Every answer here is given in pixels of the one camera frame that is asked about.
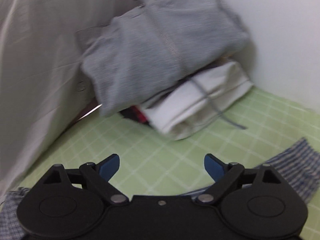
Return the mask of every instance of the white curved wall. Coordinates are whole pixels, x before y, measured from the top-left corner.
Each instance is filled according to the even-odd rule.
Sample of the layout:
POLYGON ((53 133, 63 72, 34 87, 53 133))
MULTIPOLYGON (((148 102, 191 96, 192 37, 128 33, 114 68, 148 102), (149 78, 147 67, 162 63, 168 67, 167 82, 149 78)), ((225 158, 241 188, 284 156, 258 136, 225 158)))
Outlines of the white curved wall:
POLYGON ((252 43, 236 55, 256 86, 320 113, 320 0, 225 0, 252 43))

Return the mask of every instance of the green grid mat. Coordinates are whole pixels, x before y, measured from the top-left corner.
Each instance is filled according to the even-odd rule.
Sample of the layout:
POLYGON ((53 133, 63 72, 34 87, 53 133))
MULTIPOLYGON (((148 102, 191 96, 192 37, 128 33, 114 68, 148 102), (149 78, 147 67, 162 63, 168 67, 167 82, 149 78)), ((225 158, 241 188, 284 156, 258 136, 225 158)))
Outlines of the green grid mat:
MULTIPOLYGON (((320 150, 320 115, 257 88, 230 107, 226 115, 248 129, 238 130, 217 120, 190 138, 171 141, 118 114, 103 118, 96 111, 41 155, 21 185, 32 187, 55 163, 77 168, 117 153, 120 169, 110 182, 124 194, 176 195, 212 183, 203 167, 207 153, 226 163, 239 162, 252 168, 303 136, 320 150)), ((308 209, 302 237, 320 239, 320 191, 308 209)))

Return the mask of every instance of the white fabric panel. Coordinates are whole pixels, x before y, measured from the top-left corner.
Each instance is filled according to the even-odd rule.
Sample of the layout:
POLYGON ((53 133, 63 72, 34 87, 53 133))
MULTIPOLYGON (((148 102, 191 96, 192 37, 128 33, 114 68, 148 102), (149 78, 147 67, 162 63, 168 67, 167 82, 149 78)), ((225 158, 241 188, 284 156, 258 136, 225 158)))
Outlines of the white fabric panel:
POLYGON ((76 31, 134 0, 0 0, 0 198, 93 97, 76 31))
MULTIPOLYGON (((199 72, 194 80, 200 84, 222 111, 242 97, 252 82, 233 60, 223 59, 216 68, 199 72)), ((209 125, 217 113, 207 98, 191 81, 186 81, 154 107, 140 110, 150 124, 172 140, 184 139, 209 125)))

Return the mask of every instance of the white cloth bundle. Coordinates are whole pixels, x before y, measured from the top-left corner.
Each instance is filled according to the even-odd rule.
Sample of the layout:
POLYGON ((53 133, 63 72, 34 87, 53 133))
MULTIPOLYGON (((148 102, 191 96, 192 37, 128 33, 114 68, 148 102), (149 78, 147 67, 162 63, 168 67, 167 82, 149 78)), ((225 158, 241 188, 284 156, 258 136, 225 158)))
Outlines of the white cloth bundle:
MULTIPOLYGON (((218 67, 197 73, 193 79, 223 111, 253 84, 238 62, 225 58, 218 64, 218 67)), ((140 105, 140 110, 159 133, 173 140, 192 135, 210 124, 217 115, 206 96, 191 81, 183 83, 152 108, 140 105)))

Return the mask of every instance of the plaid fabric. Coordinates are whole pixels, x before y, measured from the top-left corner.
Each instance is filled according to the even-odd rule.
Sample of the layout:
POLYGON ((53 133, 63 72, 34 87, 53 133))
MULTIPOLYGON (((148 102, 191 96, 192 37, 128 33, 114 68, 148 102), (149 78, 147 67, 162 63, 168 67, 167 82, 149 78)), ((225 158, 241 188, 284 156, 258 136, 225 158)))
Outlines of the plaid fabric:
MULTIPOLYGON (((320 154, 312 149, 306 138, 301 138, 290 148, 265 163, 272 165, 305 203, 310 202, 320 184, 320 154)), ((209 187, 183 195, 190 195, 195 198, 209 187)))
MULTIPOLYGON (((293 146, 266 163, 271 164, 306 203, 311 200, 320 183, 320 154, 310 147, 305 138, 301 138, 293 146)), ((184 195, 196 197, 207 188, 184 195)), ((18 222, 16 210, 28 191, 28 188, 19 188, 7 194, 0 212, 1 240, 20 240, 25 235, 18 222)))
POLYGON ((17 208, 23 197, 29 192, 29 188, 18 188, 17 191, 9 191, 0 212, 0 239, 20 240, 25 235, 18 218, 17 208))

